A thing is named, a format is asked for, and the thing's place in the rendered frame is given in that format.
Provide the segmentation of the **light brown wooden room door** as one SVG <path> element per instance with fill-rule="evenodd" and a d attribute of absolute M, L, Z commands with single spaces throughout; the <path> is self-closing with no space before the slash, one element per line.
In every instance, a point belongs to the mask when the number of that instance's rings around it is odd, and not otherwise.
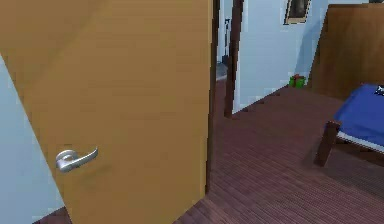
<path fill-rule="evenodd" d="M 205 196 L 216 9 L 0 0 L 0 55 L 73 224 L 173 224 Z"/>

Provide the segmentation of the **green and red box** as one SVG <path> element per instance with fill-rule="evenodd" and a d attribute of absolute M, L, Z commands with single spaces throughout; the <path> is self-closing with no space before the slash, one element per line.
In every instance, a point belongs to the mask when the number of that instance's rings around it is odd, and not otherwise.
<path fill-rule="evenodd" d="M 295 74 L 290 77 L 288 85 L 294 88 L 303 88 L 306 82 L 306 77 Z"/>

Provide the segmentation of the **brown wooden wardrobe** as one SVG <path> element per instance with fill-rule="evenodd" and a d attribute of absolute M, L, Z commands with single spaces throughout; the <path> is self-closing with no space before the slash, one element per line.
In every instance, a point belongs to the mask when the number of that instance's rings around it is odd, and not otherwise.
<path fill-rule="evenodd" d="M 331 4 L 309 88 L 344 100 L 362 84 L 384 85 L 384 3 Z"/>

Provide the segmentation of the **framed picture with pale frame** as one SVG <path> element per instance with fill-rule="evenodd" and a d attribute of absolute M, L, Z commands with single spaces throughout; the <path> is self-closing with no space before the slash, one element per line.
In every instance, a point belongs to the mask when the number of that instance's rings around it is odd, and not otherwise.
<path fill-rule="evenodd" d="M 284 24 L 304 23 L 307 18 L 311 0 L 288 0 Z"/>

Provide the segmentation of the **blue bed with wooden frame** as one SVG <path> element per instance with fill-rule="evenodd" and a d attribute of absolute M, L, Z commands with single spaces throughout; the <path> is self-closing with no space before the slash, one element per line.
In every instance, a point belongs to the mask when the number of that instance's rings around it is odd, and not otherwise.
<path fill-rule="evenodd" d="M 338 140 L 359 147 L 362 157 L 384 156 L 384 96 L 379 85 L 363 84 L 354 90 L 333 119 L 325 124 L 314 163 L 323 167 Z"/>

